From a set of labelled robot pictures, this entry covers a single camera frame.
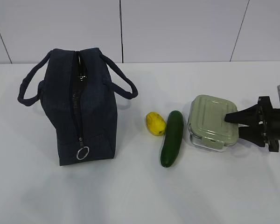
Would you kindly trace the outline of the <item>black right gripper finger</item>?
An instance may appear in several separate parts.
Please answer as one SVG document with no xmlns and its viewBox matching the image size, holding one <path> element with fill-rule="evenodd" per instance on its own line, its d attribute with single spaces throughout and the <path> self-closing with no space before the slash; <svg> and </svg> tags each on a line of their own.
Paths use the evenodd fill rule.
<svg viewBox="0 0 280 224">
<path fill-rule="evenodd" d="M 254 105 L 245 110 L 226 114 L 224 120 L 228 123 L 256 126 L 260 122 L 260 106 Z"/>
<path fill-rule="evenodd" d="M 259 147 L 265 147 L 263 130 L 256 126 L 241 126 L 238 128 L 239 138 L 249 141 Z"/>
</svg>

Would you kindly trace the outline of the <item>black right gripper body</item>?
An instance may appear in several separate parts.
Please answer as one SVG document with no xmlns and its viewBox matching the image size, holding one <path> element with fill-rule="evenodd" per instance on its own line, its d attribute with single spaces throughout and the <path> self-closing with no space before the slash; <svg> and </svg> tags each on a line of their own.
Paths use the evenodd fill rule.
<svg viewBox="0 0 280 224">
<path fill-rule="evenodd" d="M 269 145 L 269 152 L 279 152 L 280 109 L 273 108 L 269 96 L 259 97 L 258 105 L 261 108 L 264 133 Z"/>
</svg>

